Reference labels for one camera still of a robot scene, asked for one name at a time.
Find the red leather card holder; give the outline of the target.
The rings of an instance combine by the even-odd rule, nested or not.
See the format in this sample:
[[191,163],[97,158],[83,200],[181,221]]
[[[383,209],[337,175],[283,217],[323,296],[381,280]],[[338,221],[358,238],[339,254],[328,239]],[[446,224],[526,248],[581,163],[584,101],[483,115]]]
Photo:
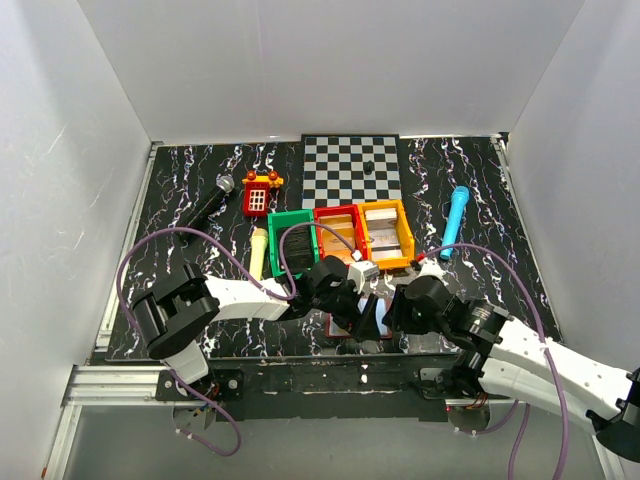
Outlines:
[[[375,320],[381,340],[391,339],[393,336],[390,329],[383,323],[383,318],[387,313],[389,306],[390,301],[388,299],[379,298],[377,300]],[[329,314],[326,315],[325,335],[327,338],[352,338],[352,335],[348,331],[339,327],[338,324],[334,322],[333,317]]]

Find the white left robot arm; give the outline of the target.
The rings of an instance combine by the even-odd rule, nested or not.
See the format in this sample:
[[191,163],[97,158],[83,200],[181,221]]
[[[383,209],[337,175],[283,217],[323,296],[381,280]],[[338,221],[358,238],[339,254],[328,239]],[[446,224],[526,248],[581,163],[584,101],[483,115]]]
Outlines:
[[360,305],[364,287],[378,275],[378,265],[369,260],[347,265],[327,256],[294,279],[296,295],[284,300],[289,288],[274,278],[257,287],[248,280],[206,275],[197,265],[187,264],[143,292],[129,312],[148,356],[191,385],[209,375],[197,338],[212,322],[289,321],[319,310],[358,340],[378,339],[378,297],[371,294]]

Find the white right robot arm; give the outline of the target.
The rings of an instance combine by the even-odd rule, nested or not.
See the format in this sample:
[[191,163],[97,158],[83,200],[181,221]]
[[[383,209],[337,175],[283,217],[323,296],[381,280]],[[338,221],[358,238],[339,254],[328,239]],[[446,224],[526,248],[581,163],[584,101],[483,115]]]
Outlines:
[[463,301],[433,276],[397,288],[383,322],[438,333],[460,348],[437,391],[510,397],[565,417],[614,454],[639,460],[639,373],[585,357],[483,300]]

